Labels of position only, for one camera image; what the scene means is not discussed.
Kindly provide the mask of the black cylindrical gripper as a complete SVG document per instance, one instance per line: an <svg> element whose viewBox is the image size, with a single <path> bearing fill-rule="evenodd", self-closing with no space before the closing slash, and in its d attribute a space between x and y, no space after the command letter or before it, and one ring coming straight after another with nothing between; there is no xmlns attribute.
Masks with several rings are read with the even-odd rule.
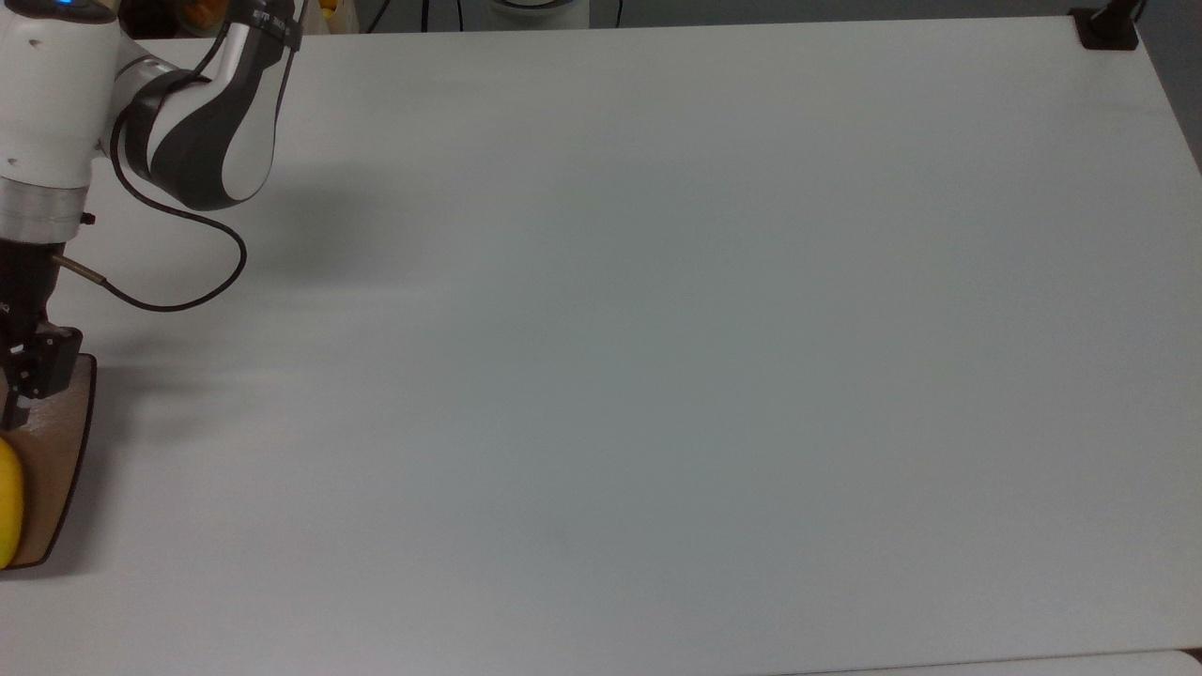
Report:
<svg viewBox="0 0 1202 676"><path fill-rule="evenodd" d="M65 247L1 242L5 431L24 426L32 403L67 390L75 373L85 336L47 313L59 274L53 257Z"/></svg>

